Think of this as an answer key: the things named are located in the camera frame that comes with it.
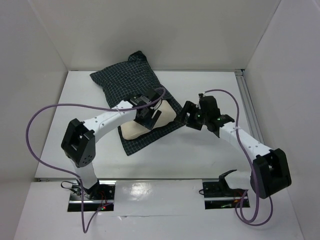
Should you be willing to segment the cream pillow with bear print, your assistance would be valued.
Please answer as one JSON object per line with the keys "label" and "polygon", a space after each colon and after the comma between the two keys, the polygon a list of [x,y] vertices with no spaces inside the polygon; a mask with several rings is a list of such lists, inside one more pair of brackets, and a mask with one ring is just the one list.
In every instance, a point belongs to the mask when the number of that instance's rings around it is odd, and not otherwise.
{"label": "cream pillow with bear print", "polygon": [[162,127],[168,127],[169,124],[174,122],[177,116],[174,109],[171,107],[167,100],[163,100],[156,112],[161,112],[152,130],[138,124],[134,120],[126,122],[120,126],[121,135],[125,140],[134,140],[142,135],[145,135],[153,130],[158,130]]}

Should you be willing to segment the dark checked pillowcase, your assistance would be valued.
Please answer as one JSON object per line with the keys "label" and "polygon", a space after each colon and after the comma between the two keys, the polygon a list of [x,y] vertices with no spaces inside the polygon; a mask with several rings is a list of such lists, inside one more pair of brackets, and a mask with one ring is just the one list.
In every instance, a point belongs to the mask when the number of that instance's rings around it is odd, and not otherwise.
{"label": "dark checked pillowcase", "polygon": [[[162,86],[150,67],[147,57],[141,51],[131,54],[127,61],[105,67],[89,76],[102,88],[110,108],[115,107],[130,95],[144,94],[149,89]],[[123,130],[120,127],[117,130],[126,155],[130,156],[182,126],[183,124],[172,121],[133,140],[124,139]]]}

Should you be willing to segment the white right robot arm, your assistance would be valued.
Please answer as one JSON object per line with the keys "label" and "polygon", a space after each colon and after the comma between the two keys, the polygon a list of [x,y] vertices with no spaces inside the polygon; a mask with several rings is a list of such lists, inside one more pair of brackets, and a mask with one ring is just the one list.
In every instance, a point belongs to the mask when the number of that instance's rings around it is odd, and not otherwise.
{"label": "white right robot arm", "polygon": [[214,96],[201,93],[197,104],[186,101],[175,121],[199,131],[205,126],[248,158],[250,172],[230,170],[221,175],[224,180],[219,182],[218,190],[223,196],[230,196],[235,189],[251,188],[266,199],[292,184],[285,152],[262,144],[237,126],[231,116],[221,114]]}

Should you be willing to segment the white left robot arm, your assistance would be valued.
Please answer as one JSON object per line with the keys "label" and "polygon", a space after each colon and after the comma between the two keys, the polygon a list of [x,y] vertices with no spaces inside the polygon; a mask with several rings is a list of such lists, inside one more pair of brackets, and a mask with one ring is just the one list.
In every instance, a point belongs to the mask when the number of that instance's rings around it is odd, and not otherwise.
{"label": "white left robot arm", "polygon": [[156,89],[149,89],[146,93],[127,96],[110,111],[96,117],[84,121],[75,118],[69,122],[61,148],[82,181],[80,192],[86,199],[92,200],[104,191],[92,164],[96,156],[96,143],[130,121],[151,130],[162,113],[156,109],[161,101],[162,95]]}

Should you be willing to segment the aluminium frame rail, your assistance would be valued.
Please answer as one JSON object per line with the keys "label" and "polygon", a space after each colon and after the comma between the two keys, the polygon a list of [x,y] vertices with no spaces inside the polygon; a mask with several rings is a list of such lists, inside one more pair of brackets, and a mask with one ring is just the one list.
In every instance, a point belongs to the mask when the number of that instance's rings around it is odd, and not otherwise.
{"label": "aluminium frame rail", "polygon": [[235,77],[236,77],[236,81],[239,87],[239,91],[240,91],[240,95],[241,95],[241,99],[243,102],[243,106],[244,106],[244,110],[245,110],[245,114],[247,117],[247,120],[249,122],[249,127],[251,129],[251,131],[255,130],[258,132],[259,128],[259,124],[258,124],[258,120],[257,120],[257,116],[254,110],[254,106],[251,100],[251,96],[245,81],[245,77],[244,77],[244,70],[243,69],[236,69],[235,70]]}

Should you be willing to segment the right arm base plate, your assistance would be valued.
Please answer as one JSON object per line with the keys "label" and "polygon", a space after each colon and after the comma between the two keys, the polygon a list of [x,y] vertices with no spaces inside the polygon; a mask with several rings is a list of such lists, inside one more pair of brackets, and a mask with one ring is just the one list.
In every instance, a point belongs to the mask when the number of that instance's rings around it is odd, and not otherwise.
{"label": "right arm base plate", "polygon": [[245,190],[231,189],[220,181],[203,181],[198,193],[204,197],[206,210],[234,209]]}

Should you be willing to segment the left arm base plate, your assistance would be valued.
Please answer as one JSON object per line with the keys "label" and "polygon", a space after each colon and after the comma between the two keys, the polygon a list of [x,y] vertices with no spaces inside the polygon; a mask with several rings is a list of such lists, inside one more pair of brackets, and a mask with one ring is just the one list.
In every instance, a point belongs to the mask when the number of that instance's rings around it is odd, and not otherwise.
{"label": "left arm base plate", "polygon": [[[70,191],[67,211],[70,213],[81,212],[82,193],[79,184],[71,181],[63,181],[60,185]],[[91,194],[84,193],[83,211],[113,212],[115,200],[115,183],[100,183],[99,189]]]}

